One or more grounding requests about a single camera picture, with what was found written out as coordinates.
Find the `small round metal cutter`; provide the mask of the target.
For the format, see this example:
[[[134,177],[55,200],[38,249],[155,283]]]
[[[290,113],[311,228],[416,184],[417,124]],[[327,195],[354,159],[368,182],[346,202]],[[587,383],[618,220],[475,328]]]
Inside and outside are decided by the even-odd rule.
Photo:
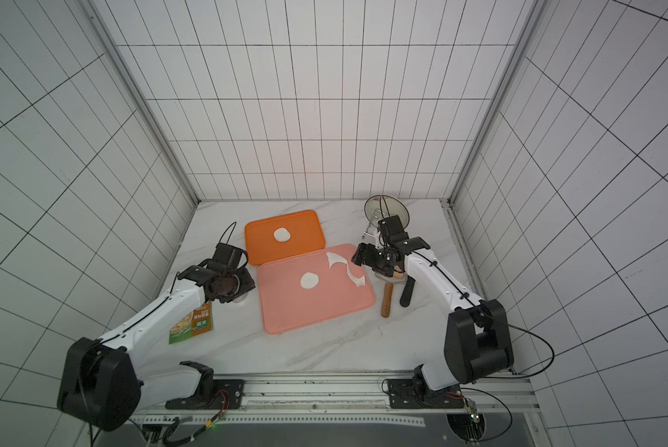
[[[232,304],[232,305],[240,305],[240,304],[242,304],[242,303],[246,300],[246,298],[247,298],[248,296],[249,296],[249,293],[248,293],[248,292],[247,292],[246,294],[242,294],[242,295],[238,296],[237,298],[233,299],[233,300],[231,301],[231,304]]]

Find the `white dough trim strip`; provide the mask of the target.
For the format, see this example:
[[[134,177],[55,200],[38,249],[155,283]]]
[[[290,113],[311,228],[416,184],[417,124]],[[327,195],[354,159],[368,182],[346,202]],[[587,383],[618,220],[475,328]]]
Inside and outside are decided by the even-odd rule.
[[[336,264],[342,264],[345,267],[346,275],[348,279],[356,287],[364,287],[367,284],[367,278],[365,276],[356,277],[351,269],[350,262],[345,259],[343,256],[333,251],[327,251],[326,256],[328,258],[328,268],[332,269]]]

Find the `wooden dough roller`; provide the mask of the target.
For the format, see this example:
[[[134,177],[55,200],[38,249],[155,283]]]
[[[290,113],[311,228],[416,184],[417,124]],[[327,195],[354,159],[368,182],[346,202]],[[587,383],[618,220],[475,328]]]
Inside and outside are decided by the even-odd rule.
[[[407,275],[403,272],[395,271],[392,277],[386,277],[380,273],[377,273],[376,276],[384,282],[384,299],[382,299],[381,316],[383,318],[389,318],[394,287],[399,283],[405,282]]]

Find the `pink silicone mat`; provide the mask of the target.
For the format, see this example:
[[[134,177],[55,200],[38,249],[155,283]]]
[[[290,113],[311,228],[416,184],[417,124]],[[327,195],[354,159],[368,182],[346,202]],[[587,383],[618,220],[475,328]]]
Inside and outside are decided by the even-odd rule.
[[[329,269],[327,251],[347,259],[354,275],[365,276],[367,284],[354,286],[342,264]],[[343,244],[260,266],[257,289],[266,333],[281,335],[372,307],[375,294],[365,268],[352,262],[355,252],[356,247]],[[307,272],[319,275],[312,290],[300,286],[300,278]]]

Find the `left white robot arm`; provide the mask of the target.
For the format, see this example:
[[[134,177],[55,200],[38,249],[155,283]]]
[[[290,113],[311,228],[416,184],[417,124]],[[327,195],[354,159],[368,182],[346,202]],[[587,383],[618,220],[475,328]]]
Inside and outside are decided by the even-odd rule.
[[[188,314],[207,303],[231,303],[255,289],[248,253],[220,242],[212,257],[177,273],[170,288],[136,316],[96,339],[68,349],[57,408],[110,432],[141,409],[171,402],[207,408],[218,392],[214,372],[180,361],[164,372],[145,372],[151,350]]]

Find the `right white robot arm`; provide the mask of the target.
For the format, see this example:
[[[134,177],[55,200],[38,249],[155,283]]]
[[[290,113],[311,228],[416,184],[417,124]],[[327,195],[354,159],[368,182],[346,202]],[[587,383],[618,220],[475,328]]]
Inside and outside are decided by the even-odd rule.
[[[380,244],[360,243],[352,262],[385,278],[405,274],[448,317],[441,356],[415,369],[416,392],[425,396],[511,367],[515,357],[505,308],[455,279],[427,242],[408,235],[397,215],[380,220],[378,229]]]

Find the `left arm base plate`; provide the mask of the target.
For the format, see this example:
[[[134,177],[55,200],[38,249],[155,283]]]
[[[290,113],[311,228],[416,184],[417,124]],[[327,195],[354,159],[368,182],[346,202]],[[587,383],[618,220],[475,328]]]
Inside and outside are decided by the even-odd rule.
[[[199,385],[194,395],[166,402],[168,410],[216,411],[237,410],[241,407],[246,382],[240,379],[211,379]]]

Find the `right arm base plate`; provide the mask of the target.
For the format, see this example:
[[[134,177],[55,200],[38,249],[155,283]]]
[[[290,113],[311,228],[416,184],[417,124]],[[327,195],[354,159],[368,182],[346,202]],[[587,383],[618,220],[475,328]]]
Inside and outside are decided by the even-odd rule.
[[[397,410],[457,410],[465,406],[465,398],[455,387],[433,391],[418,378],[384,379],[382,391],[389,406]]]

